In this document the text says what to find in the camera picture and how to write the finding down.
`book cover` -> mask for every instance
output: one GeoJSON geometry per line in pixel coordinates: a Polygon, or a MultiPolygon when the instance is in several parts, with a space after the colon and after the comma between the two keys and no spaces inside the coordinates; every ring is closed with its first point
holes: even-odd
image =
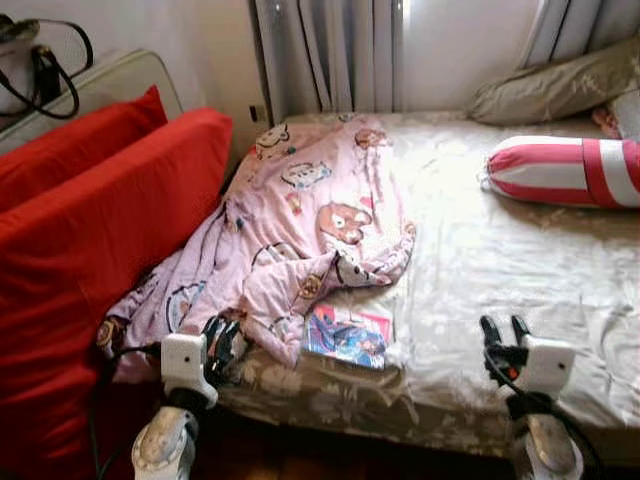
{"type": "Polygon", "coordinates": [[[382,369],[390,336],[388,318],[316,305],[307,317],[303,346],[309,352],[382,369]]]}

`wall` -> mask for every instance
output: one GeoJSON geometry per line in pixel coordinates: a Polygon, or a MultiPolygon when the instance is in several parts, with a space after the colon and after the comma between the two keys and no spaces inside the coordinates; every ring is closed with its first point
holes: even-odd
{"type": "Polygon", "coordinates": [[[80,24],[96,58],[148,48],[164,60],[185,109],[212,106],[234,120],[234,159],[267,124],[249,105],[264,104],[248,0],[0,0],[14,19],[80,24]]]}
{"type": "Polygon", "coordinates": [[[404,0],[404,110],[460,108],[480,84],[519,67],[545,3],[404,0]]]}

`white curtain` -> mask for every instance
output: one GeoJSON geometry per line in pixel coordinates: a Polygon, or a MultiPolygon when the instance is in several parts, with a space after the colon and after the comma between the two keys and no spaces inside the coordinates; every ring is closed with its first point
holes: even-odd
{"type": "Polygon", "coordinates": [[[255,0],[273,121],[399,108],[401,0],[255,0]]]}
{"type": "Polygon", "coordinates": [[[527,66],[607,47],[639,26],[638,0],[548,0],[527,66]]]}

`mattress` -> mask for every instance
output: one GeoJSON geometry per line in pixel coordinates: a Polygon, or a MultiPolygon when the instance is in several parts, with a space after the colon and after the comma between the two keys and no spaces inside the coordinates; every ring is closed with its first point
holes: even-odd
{"type": "MultiPolygon", "coordinates": [[[[382,371],[303,353],[289,370],[253,348],[221,404],[272,423],[507,455],[508,392],[483,367],[479,318],[514,342],[512,314],[577,349],[559,404],[606,461],[640,464],[640,223],[636,211],[520,203],[483,188],[484,161],[517,134],[600,137],[588,119],[495,128],[457,113],[380,115],[417,240],[385,289],[323,301],[394,319],[382,371]]],[[[331,123],[333,115],[289,122],[331,123]]]]}

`red cushion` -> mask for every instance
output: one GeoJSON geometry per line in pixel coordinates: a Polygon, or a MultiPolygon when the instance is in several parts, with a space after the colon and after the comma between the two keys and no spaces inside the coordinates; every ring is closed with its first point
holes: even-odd
{"type": "Polygon", "coordinates": [[[56,128],[0,157],[0,212],[75,177],[167,123],[158,89],[56,128]]]}
{"type": "Polygon", "coordinates": [[[98,323],[217,202],[231,121],[187,113],[0,215],[0,468],[87,478],[98,323]]]}

